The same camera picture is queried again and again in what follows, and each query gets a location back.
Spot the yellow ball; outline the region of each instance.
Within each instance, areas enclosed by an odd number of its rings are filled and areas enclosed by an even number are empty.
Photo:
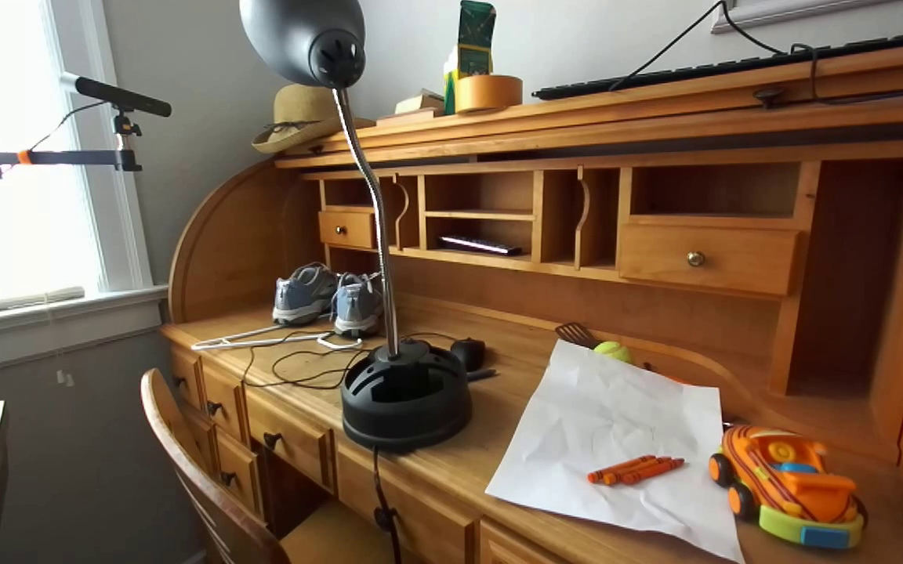
[[[620,341],[599,341],[597,353],[615,358],[615,360],[630,360],[630,351]]]

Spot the chair back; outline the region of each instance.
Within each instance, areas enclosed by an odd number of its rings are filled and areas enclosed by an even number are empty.
[[[227,486],[211,479],[198,458],[191,458],[191,432],[162,373],[147,369],[142,376],[142,407],[150,432],[173,459],[173,471],[188,493],[216,558],[227,564],[287,564],[290,555],[265,521],[231,498]]]

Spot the lamp base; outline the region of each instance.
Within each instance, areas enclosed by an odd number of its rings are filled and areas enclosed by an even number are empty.
[[[373,450],[414,450],[452,437],[472,419],[466,369],[426,341],[368,353],[344,373],[344,432]]]

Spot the sneaker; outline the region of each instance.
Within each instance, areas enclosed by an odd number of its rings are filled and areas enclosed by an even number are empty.
[[[379,273],[355,275],[342,273],[333,293],[333,333],[337,334],[369,334],[384,319],[384,284]]]
[[[274,322],[309,326],[330,310],[337,273],[322,263],[303,263],[290,280],[277,280]]]

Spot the microphone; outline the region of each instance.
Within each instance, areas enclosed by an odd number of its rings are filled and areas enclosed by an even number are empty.
[[[106,101],[106,103],[112,103],[116,109],[126,109],[126,113],[132,113],[132,109],[155,113],[155,115],[169,115],[173,113],[173,106],[167,101],[145,98],[145,94],[135,94],[135,90],[126,90],[126,88],[112,88],[112,84],[95,81],[95,78],[84,78],[84,75],[64,73],[64,84],[70,84],[81,98]]]

